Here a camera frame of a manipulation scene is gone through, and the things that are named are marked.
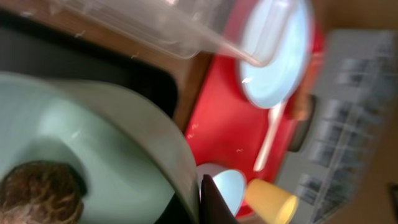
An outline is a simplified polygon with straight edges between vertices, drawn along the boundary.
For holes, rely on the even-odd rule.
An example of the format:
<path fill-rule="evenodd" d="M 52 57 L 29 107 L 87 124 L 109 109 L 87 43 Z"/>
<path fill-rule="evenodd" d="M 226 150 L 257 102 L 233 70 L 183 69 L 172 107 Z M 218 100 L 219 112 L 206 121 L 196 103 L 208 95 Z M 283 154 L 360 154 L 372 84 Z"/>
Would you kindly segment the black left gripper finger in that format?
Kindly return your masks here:
<path fill-rule="evenodd" d="M 212 177 L 208 174 L 205 174 L 201 181 L 200 223 L 238 224 Z"/>

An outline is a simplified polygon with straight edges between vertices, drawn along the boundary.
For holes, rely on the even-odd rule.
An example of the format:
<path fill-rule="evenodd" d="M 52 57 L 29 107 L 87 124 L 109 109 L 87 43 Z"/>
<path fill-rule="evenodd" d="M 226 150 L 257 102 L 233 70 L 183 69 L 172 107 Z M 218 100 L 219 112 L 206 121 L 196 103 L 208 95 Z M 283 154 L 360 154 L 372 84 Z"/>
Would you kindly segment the light blue bowl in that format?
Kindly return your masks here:
<path fill-rule="evenodd" d="M 205 174 L 212 177 L 222 198 L 226 202 L 230 212 L 236 216 L 243 204 L 246 191 L 246 178 L 237 169 L 229 169 L 218 164 L 201 164 L 197 166 L 198 184 Z"/>

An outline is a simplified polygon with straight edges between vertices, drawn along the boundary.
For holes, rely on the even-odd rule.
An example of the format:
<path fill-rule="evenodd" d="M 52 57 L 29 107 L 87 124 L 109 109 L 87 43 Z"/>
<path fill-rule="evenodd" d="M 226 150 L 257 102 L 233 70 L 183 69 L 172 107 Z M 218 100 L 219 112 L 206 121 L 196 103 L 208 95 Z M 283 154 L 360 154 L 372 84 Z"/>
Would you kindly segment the yellow plastic cup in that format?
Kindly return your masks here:
<path fill-rule="evenodd" d="M 261 179 L 248 183 L 244 201 L 268 224 L 287 224 L 295 215 L 299 198 Z"/>

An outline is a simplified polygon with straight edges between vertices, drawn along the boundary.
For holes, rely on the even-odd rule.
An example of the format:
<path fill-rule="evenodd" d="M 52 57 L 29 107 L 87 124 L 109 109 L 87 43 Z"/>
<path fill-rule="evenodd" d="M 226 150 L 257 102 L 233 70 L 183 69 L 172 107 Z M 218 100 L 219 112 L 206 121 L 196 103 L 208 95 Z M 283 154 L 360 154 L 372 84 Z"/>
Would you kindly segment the mint green bowl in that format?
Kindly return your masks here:
<path fill-rule="evenodd" d="M 198 223 L 195 160 L 174 122 L 120 86 L 1 73 L 1 180 L 26 162 L 71 165 L 78 223 Z"/>

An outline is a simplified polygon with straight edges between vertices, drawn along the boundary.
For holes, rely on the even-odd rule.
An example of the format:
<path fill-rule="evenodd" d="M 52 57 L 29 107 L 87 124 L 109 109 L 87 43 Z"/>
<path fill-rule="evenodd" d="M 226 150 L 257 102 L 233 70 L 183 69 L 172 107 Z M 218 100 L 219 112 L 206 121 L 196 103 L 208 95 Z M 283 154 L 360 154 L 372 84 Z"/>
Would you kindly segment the brown food scrap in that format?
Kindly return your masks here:
<path fill-rule="evenodd" d="M 83 177 L 67 163 L 23 163 L 1 180 L 1 224 L 76 224 L 87 191 Z"/>

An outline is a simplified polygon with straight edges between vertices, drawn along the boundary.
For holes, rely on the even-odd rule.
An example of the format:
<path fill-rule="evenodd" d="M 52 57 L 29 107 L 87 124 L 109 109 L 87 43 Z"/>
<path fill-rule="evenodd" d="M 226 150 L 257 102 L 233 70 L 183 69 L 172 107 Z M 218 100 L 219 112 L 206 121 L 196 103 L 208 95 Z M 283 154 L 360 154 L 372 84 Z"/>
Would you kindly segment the orange carrot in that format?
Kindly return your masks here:
<path fill-rule="evenodd" d="M 301 121 L 308 118 L 310 114 L 310 90 L 322 61 L 323 53 L 317 52 L 312 54 L 303 78 L 289 100 L 287 114 L 290 119 Z"/>

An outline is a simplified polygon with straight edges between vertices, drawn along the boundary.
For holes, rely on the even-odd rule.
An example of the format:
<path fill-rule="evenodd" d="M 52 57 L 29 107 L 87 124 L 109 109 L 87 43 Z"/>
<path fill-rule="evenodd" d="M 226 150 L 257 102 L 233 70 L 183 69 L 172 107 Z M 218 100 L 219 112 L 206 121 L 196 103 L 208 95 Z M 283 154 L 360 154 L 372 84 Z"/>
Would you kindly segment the gray dishwasher rack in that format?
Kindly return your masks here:
<path fill-rule="evenodd" d="M 397 32 L 338 29 L 276 185 L 295 194 L 292 222 L 324 223 L 356 193 L 397 92 Z"/>

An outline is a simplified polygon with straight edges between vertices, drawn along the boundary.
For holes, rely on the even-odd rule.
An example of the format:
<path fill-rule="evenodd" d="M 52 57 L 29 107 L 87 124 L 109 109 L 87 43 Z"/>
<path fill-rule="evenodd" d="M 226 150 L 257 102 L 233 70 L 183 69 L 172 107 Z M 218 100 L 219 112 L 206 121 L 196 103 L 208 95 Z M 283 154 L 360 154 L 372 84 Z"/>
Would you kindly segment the clear plastic waste bin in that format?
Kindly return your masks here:
<path fill-rule="evenodd" d="M 210 52 L 262 67 L 281 47 L 298 0 L 48 0 L 177 58 Z"/>

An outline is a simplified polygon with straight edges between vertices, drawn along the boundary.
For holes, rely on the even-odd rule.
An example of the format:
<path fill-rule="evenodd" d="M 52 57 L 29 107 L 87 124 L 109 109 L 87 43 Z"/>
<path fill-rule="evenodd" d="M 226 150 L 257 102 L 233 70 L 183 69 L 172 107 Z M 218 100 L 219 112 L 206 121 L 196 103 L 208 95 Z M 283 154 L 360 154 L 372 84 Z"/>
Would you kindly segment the black waste tray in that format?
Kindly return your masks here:
<path fill-rule="evenodd" d="M 4 9 L 1 70 L 120 85 L 146 97 L 169 117 L 178 101 L 177 85 L 169 73 Z"/>

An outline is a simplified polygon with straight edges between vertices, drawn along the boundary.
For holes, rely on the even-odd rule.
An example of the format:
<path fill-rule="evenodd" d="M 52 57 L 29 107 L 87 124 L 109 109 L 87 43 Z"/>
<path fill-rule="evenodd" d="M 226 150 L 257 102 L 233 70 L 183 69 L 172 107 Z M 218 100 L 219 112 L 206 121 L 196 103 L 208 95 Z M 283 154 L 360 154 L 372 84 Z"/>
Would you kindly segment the red serving tray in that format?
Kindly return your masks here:
<path fill-rule="evenodd" d="M 323 39 L 313 18 L 313 7 L 312 21 L 314 35 L 309 61 L 312 54 L 323 53 Z M 289 100 L 297 87 L 288 99 L 266 165 L 255 172 L 253 166 L 268 129 L 268 110 L 256 108 L 245 99 L 236 80 L 237 66 L 236 59 L 214 56 L 185 137 L 198 165 L 215 163 L 239 169 L 248 181 L 272 182 L 299 125 L 299 121 L 287 114 Z"/>

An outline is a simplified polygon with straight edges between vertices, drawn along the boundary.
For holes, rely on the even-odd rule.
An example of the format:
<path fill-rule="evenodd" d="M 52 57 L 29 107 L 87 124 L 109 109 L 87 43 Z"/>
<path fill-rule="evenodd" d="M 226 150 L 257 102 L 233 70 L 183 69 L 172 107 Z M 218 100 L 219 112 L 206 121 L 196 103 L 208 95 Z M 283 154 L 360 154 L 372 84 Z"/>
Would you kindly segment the white plastic spoon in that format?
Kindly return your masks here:
<path fill-rule="evenodd" d="M 281 101 L 279 104 L 272 107 L 268 112 L 268 129 L 259 154 L 257 155 L 256 161 L 254 163 L 253 171 L 255 172 L 263 170 L 266 165 L 279 123 L 283 117 L 285 106 L 286 102 Z"/>

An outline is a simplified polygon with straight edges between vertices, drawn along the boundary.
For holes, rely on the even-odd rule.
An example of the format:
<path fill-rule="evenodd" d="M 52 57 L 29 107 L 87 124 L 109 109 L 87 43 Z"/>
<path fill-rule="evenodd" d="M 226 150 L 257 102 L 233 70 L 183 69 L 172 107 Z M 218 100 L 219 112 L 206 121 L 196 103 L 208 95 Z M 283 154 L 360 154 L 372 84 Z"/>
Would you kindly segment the light blue plate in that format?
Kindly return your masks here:
<path fill-rule="evenodd" d="M 237 82 L 248 102 L 268 109 L 292 95 L 308 65 L 313 35 L 312 7 L 300 0 L 270 63 L 264 67 L 238 63 Z"/>

